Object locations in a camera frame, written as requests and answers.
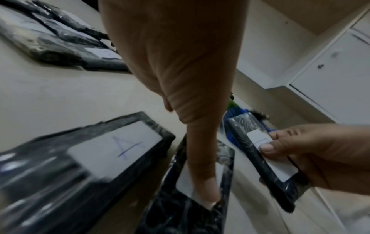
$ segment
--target table surface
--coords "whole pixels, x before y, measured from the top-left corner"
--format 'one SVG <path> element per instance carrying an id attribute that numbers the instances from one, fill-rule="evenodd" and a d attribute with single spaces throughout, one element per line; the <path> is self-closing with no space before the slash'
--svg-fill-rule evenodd
<path id="1" fill-rule="evenodd" d="M 78 15 L 93 27 L 105 31 L 99 13 L 82 1 L 45 2 Z M 177 115 L 167 112 L 162 98 L 147 90 L 133 75 L 41 64 L 3 37 L 0 37 L 0 71 L 0 151 L 41 135 L 137 111 L 145 111 L 176 135 L 169 156 L 174 154 L 185 135 L 185 125 Z M 236 102 L 247 107 L 237 97 Z M 238 149 L 236 152 L 224 233 L 304 233 L 302 225 L 307 227 L 303 228 L 307 233 L 329 233 L 328 230 L 340 229 L 331 213 L 322 208 L 322 203 L 312 192 L 302 197 L 301 205 L 297 205 L 298 213 L 284 213 L 267 188 L 259 183 L 259 175 L 249 160 Z M 151 167 L 90 233 L 133 233 L 142 211 L 160 185 L 169 160 L 170 157 Z"/>

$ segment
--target white cabinet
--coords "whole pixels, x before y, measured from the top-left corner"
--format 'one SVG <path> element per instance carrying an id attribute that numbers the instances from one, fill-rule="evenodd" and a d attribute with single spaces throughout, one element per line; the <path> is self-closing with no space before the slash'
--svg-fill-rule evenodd
<path id="1" fill-rule="evenodd" d="M 290 85 L 337 122 L 370 124 L 370 39 L 350 29 Z"/>

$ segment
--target human hand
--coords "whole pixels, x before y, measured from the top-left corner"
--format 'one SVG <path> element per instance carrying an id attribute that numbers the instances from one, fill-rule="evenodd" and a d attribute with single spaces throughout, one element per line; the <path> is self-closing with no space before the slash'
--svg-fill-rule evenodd
<path id="1" fill-rule="evenodd" d="M 289 155 L 314 186 L 370 195 L 370 127 L 299 125 L 270 135 L 265 157 Z"/>
<path id="2" fill-rule="evenodd" d="M 132 73 L 187 125 L 195 190 L 220 199 L 217 128 L 226 111 L 247 0 L 100 0 L 108 32 Z"/>

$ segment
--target stack of packages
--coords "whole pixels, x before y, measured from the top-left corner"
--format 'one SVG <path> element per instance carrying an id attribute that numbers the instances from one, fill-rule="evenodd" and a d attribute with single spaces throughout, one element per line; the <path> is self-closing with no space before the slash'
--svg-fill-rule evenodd
<path id="1" fill-rule="evenodd" d="M 138 112 L 0 153 L 0 233 L 85 233 L 174 139 Z"/>
<path id="2" fill-rule="evenodd" d="M 87 70 L 128 71 L 108 37 L 79 17 L 40 1 L 0 0 L 0 34 L 29 56 Z"/>

